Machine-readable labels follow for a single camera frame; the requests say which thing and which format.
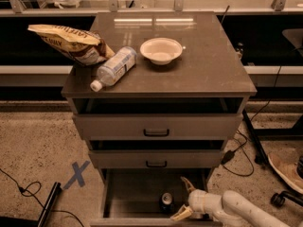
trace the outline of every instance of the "black handle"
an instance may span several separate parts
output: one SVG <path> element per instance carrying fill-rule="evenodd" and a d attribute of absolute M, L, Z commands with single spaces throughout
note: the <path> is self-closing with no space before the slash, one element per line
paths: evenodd
<path fill-rule="evenodd" d="M 165 168 L 168 166 L 168 162 L 165 161 L 164 164 L 150 164 L 149 161 L 145 162 L 146 167 L 148 168 Z"/>
<path fill-rule="evenodd" d="M 167 137 L 169 136 L 169 129 L 144 129 L 143 133 L 147 137 Z"/>

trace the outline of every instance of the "speckled floor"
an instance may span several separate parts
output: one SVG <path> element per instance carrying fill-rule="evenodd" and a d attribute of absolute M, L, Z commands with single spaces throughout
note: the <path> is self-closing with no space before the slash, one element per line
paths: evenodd
<path fill-rule="evenodd" d="M 250 102 L 247 112 L 252 116 L 264 103 Z M 288 127 L 303 112 L 302 103 L 271 103 L 264 113 L 255 117 L 256 127 Z M 245 124 L 239 130 L 249 136 Z M 274 151 L 286 161 L 296 162 L 303 154 L 302 141 L 263 141 L 265 151 Z M 230 141 L 226 149 L 239 145 Z M 281 208 L 270 204 L 274 193 L 286 190 L 286 185 L 270 167 L 255 164 L 256 151 L 252 142 L 243 147 L 252 162 L 254 173 L 249 177 L 236 176 L 222 166 L 215 169 L 208 182 L 211 193 L 222 194 L 225 190 L 238 191 L 256 206 L 279 218 L 290 226 L 298 226 L 303 220 L 303 207 L 286 200 Z M 55 182 L 66 188 L 56 201 L 55 209 L 70 211 L 85 227 L 91 220 L 100 217 L 103 183 L 98 171 L 87 155 L 87 147 L 81 141 L 72 121 L 72 113 L 66 102 L 0 102 L 0 168 L 6 171 L 18 184 L 26 187 L 39 181 L 42 184 L 36 197 L 45 203 Z M 86 168 L 82 171 L 83 181 L 69 181 L 74 176 L 72 165 Z M 252 171 L 242 150 L 225 165 L 228 169 L 248 174 Z M 34 198 L 25 198 L 18 191 L 16 183 L 0 173 L 0 216 L 12 218 L 38 219 L 42 207 Z M 29 189 L 35 192 L 37 184 Z M 51 213 L 48 227 L 80 226 L 66 213 Z"/>

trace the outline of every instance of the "bowl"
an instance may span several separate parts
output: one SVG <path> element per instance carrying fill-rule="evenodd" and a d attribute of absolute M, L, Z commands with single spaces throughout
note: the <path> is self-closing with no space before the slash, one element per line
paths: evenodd
<path fill-rule="evenodd" d="M 182 54 L 182 46 L 175 40 L 155 38 L 144 42 L 141 54 L 154 64 L 168 64 Z"/>

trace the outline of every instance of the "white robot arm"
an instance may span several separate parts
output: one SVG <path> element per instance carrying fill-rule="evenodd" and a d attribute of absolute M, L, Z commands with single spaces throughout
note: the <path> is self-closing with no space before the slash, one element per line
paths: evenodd
<path fill-rule="evenodd" d="M 290 227 L 235 191 L 225 191 L 222 196 L 210 194 L 196 189 L 187 178 L 181 179 L 189 193 L 189 206 L 183 205 L 178 213 L 171 217 L 173 220 L 188 218 L 199 212 L 209 214 L 214 220 L 231 226 L 242 226 L 242 221 L 246 220 L 254 227 Z"/>

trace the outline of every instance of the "person's foot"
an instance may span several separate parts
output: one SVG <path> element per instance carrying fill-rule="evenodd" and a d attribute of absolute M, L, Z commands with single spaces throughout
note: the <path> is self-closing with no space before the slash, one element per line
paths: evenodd
<path fill-rule="evenodd" d="M 297 164 L 285 163 L 273 152 L 268 154 L 268 161 L 288 186 L 298 193 L 303 194 L 303 178 L 297 173 Z"/>

